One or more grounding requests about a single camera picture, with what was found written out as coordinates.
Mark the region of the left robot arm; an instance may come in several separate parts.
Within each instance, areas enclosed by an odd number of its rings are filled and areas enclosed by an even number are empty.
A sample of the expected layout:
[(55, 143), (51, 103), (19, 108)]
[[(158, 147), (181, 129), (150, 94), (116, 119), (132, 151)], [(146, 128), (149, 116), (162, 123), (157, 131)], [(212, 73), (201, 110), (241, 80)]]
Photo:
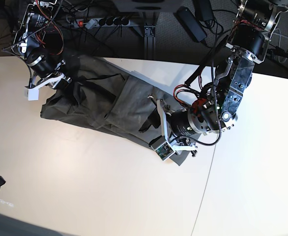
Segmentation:
[[(181, 109), (174, 111), (163, 99), (152, 98), (156, 106), (153, 120), (161, 128), (161, 135), (149, 146), (162, 160), (185, 151), (196, 154), (201, 144), (197, 135), (216, 133), (221, 136), (234, 126), (255, 65), (272, 56), (288, 59), (288, 53), (281, 48), (269, 48), (280, 17), (287, 12), (288, 0), (241, 1), (229, 35), (216, 41), (196, 71), (173, 90), (174, 98), (181, 92), (193, 94), (194, 103), (179, 99)], [(211, 67), (211, 82), (200, 85), (200, 90), (192, 89), (191, 83), (201, 79), (206, 64), (224, 47), (231, 50), (231, 55), (218, 66)]]

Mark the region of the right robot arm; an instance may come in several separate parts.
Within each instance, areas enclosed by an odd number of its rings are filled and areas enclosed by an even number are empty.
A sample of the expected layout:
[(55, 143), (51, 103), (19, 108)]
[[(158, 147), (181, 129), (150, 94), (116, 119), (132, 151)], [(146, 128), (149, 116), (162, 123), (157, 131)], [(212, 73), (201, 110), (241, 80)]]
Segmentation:
[[(29, 71), (27, 89), (50, 87), (58, 90), (66, 88), (72, 79), (65, 71), (65, 60), (62, 56), (64, 36), (56, 26), (63, 1), (33, 0), (26, 7), (20, 27), (15, 33), (10, 46), (1, 51), (20, 59)], [(49, 49), (45, 36), (49, 29), (55, 29), (60, 36), (60, 48), (56, 52)]]

